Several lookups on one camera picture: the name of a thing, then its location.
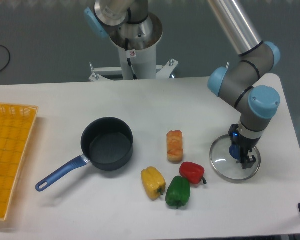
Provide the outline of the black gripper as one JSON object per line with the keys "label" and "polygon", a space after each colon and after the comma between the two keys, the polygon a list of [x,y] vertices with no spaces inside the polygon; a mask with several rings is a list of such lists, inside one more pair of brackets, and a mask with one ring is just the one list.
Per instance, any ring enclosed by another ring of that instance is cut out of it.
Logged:
{"label": "black gripper", "polygon": [[262,137],[262,131],[249,130],[241,123],[232,124],[228,136],[231,141],[230,155],[236,159],[237,164],[242,164],[244,170],[252,168],[256,163],[256,157],[249,153]]}

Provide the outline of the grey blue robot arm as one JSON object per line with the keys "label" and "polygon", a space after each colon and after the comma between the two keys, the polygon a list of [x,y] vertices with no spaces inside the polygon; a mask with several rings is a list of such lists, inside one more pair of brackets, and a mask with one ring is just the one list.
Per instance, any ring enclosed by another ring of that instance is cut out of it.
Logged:
{"label": "grey blue robot arm", "polygon": [[[252,150],[277,112],[278,92],[256,82],[274,68],[281,58],[278,47],[263,41],[236,0],[211,0],[209,5],[231,42],[240,62],[232,69],[217,68],[208,79],[208,88],[228,103],[241,117],[229,129],[230,155],[243,169],[257,161]],[[124,80],[168,77],[165,67],[157,70],[157,43],[163,35],[161,21],[146,0],[97,0],[84,10],[92,31],[110,38],[117,47]]]}

